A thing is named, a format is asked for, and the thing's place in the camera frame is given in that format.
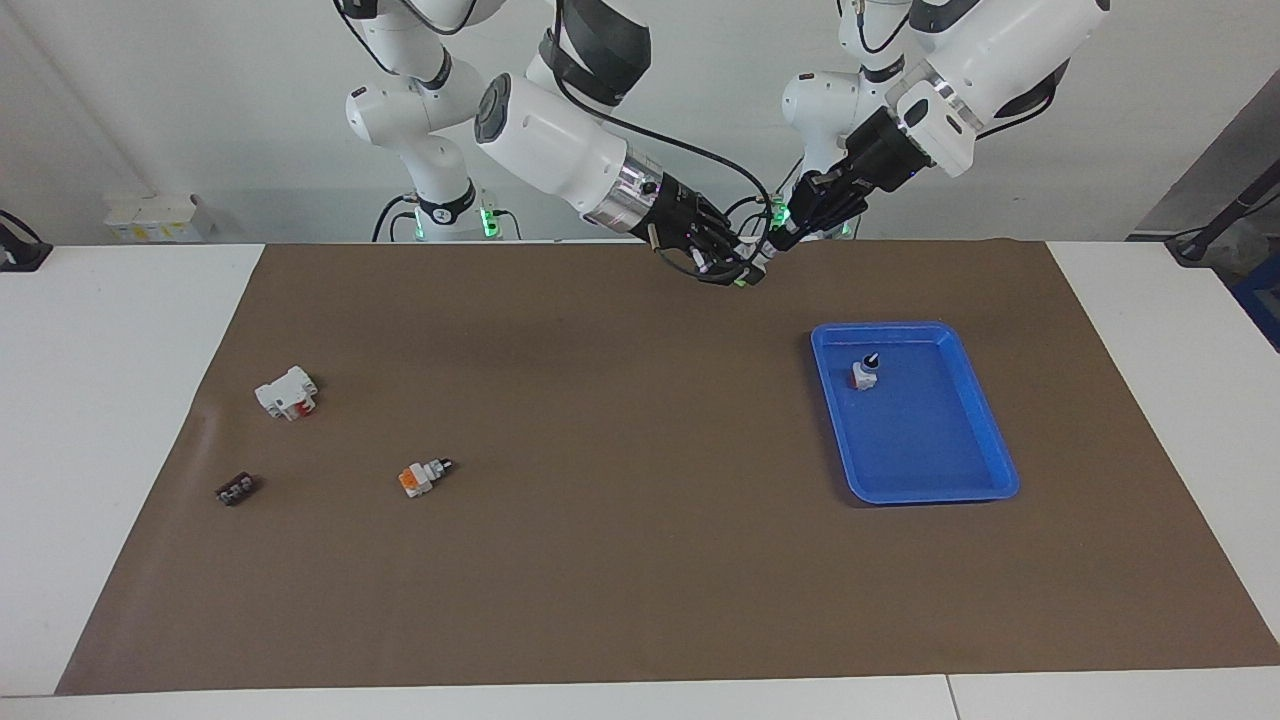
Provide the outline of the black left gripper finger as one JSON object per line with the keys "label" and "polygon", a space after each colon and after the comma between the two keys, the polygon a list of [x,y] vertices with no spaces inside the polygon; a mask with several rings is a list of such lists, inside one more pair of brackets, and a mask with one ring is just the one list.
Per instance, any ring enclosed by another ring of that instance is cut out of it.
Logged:
{"label": "black left gripper finger", "polygon": [[794,186],[787,201],[787,219],[765,234],[765,245],[787,252],[812,234],[823,234],[845,225],[851,218],[851,196],[837,187],[836,179],[808,170]]}
{"label": "black left gripper finger", "polygon": [[788,220],[778,228],[778,251],[787,252],[812,234],[823,234],[868,209],[867,193],[794,192],[788,200]]}

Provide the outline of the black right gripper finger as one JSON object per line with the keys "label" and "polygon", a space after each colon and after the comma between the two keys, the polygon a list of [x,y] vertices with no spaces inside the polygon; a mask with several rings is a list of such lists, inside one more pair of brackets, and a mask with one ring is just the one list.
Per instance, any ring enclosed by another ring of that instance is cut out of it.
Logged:
{"label": "black right gripper finger", "polygon": [[730,218],[708,197],[703,197],[703,265],[705,269],[742,266],[742,241]]}
{"label": "black right gripper finger", "polygon": [[737,287],[733,284],[733,281],[742,272],[742,260],[737,254],[730,254],[724,258],[713,258],[712,255],[699,250],[691,250],[690,258],[692,259],[695,266],[694,275],[699,282],[723,287]]}

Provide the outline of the knob switch with green base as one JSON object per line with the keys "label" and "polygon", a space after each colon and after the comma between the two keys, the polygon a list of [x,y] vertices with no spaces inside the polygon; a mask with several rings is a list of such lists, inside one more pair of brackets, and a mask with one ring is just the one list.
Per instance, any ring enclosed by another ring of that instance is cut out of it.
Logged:
{"label": "knob switch with green base", "polygon": [[777,254],[773,245],[765,237],[748,238],[740,242],[735,252],[742,260],[742,272],[733,281],[737,287],[750,287],[764,281],[767,264]]}

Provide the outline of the blue plastic tray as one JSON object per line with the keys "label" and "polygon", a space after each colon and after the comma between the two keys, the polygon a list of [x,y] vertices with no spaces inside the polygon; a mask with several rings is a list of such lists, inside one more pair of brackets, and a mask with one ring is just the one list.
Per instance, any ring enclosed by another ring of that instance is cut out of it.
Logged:
{"label": "blue plastic tray", "polygon": [[[810,333],[844,477],[879,506],[980,503],[1021,482],[959,333],[942,322],[827,323]],[[854,363],[878,352],[878,384]]]}

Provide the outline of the brown paper table mat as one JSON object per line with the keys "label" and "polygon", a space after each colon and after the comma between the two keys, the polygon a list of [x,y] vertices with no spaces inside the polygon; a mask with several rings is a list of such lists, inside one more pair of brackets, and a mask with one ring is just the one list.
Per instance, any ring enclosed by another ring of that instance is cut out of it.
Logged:
{"label": "brown paper table mat", "polygon": [[[858,500],[836,322],[952,327],[1020,492]],[[292,366],[296,421],[255,398]],[[810,243],[750,290],[637,245],[315,245],[262,251],[58,692],[1267,665],[1041,243]]]}

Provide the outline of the blue crate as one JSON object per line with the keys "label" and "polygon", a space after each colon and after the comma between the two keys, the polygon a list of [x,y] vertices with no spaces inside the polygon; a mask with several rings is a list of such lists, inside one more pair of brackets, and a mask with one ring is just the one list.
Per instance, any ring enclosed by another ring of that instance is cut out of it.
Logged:
{"label": "blue crate", "polygon": [[1233,284],[1230,293],[1280,354],[1280,252],[1271,255]]}

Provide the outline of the white circuit breaker red lever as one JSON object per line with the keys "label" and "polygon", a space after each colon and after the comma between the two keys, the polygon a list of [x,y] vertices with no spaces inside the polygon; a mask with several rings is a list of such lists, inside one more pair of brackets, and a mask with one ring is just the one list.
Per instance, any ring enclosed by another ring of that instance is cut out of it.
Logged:
{"label": "white circuit breaker red lever", "polygon": [[301,366],[255,389],[255,398],[273,418],[296,421],[316,409],[317,384]]}

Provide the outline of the white box in background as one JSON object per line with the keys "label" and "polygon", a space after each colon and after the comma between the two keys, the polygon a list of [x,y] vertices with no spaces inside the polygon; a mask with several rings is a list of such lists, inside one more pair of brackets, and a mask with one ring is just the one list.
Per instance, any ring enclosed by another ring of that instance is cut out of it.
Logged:
{"label": "white box in background", "polygon": [[109,199],[102,225],[125,243],[204,243],[216,225],[193,193]]}

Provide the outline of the knob switch with orange base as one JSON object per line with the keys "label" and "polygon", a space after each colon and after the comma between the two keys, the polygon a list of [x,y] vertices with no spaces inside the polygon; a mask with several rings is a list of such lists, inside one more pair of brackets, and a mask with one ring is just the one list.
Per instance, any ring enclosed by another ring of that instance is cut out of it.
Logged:
{"label": "knob switch with orange base", "polygon": [[410,498],[417,498],[431,491],[443,478],[454,469],[454,461],[448,457],[431,459],[425,462],[413,462],[398,475],[398,482]]}

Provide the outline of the black clamp mount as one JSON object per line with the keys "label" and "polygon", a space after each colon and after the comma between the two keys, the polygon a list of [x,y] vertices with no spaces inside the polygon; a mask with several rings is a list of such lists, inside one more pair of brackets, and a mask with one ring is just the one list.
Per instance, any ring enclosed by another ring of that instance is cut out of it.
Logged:
{"label": "black clamp mount", "polygon": [[52,250],[19,217],[0,209],[0,273],[36,272]]}

